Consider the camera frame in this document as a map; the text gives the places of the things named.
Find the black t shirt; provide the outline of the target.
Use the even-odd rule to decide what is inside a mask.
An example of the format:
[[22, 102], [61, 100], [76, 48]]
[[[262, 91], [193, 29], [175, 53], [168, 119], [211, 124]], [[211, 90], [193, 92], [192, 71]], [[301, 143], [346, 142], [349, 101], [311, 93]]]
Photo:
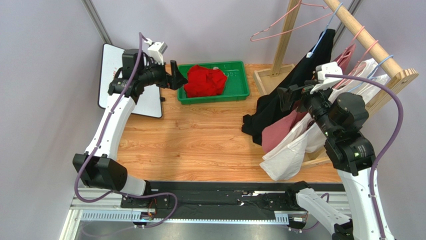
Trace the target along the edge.
[[305, 81], [311, 80], [317, 66], [331, 61], [334, 38], [336, 31], [327, 29], [320, 35], [317, 46], [312, 47], [311, 57], [303, 55], [293, 70], [279, 83], [273, 92], [258, 98], [254, 114], [246, 114], [242, 117], [241, 131], [252, 136], [255, 144], [262, 144], [263, 130], [281, 120], [291, 113], [294, 103], [301, 98], [289, 99], [288, 95], [280, 95], [278, 89], [288, 89], [292, 86], [298, 88], [305, 85]]

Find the blue wire hanger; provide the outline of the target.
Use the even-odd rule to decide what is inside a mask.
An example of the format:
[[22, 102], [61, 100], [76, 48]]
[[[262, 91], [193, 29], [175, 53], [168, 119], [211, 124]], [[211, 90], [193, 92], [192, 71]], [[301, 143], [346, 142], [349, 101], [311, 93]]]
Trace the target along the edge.
[[328, 21], [328, 23], [327, 23], [327, 25], [325, 26], [325, 28], [324, 28], [324, 30], [322, 31], [322, 33], [321, 33], [321, 35], [320, 35], [320, 37], [318, 38], [318, 41], [316, 42], [316, 44], [313, 46], [313, 48], [306, 54], [306, 58], [311, 58], [313, 55], [314, 55], [314, 53], [315, 53], [315, 51], [316, 51], [316, 49], [318, 48], [318, 46], [319, 46], [319, 44], [321, 43], [321, 41], [322, 41], [322, 39], [324, 38], [324, 36], [325, 36], [325, 34], [326, 34], [326, 32], [327, 32], [327, 30], [328, 30], [328, 28], [329, 28], [329, 26], [330, 26], [330, 24], [331, 24], [331, 22], [333, 21], [333, 19], [334, 19], [334, 17], [336, 16], [336, 14], [337, 14], [337, 12], [338, 12], [338, 10], [340, 9], [340, 7], [343, 5], [343, 3], [341, 2], [339, 5], [338, 5], [338, 7], [335, 9], [335, 11], [332, 13], [332, 15], [331, 15], [331, 18], [329, 19], [329, 21]]

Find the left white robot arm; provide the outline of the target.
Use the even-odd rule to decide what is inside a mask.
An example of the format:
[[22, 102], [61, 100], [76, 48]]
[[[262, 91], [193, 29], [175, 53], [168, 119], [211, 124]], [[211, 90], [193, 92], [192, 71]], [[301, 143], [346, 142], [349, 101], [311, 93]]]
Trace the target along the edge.
[[148, 182], [129, 175], [117, 162], [118, 148], [125, 125], [146, 87], [178, 90], [188, 83], [175, 60], [166, 64], [141, 49], [124, 50], [122, 66], [114, 74], [107, 90], [107, 106], [99, 127], [84, 153], [74, 155], [72, 164], [77, 180], [90, 188], [120, 192], [128, 196], [147, 194]]

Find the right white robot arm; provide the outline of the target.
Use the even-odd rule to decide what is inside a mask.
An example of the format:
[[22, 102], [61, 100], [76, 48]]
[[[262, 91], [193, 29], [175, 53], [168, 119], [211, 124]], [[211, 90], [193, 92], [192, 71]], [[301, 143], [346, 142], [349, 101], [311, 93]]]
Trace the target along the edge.
[[300, 101], [297, 110], [308, 112], [325, 136], [324, 148], [340, 176], [351, 215], [347, 216], [319, 197], [305, 181], [286, 190], [286, 204], [313, 215], [334, 240], [391, 240], [393, 235], [381, 216], [379, 197], [371, 193], [375, 150], [361, 133], [369, 117], [360, 95], [344, 92], [330, 102], [326, 90], [313, 91], [312, 85], [278, 88], [282, 110]]

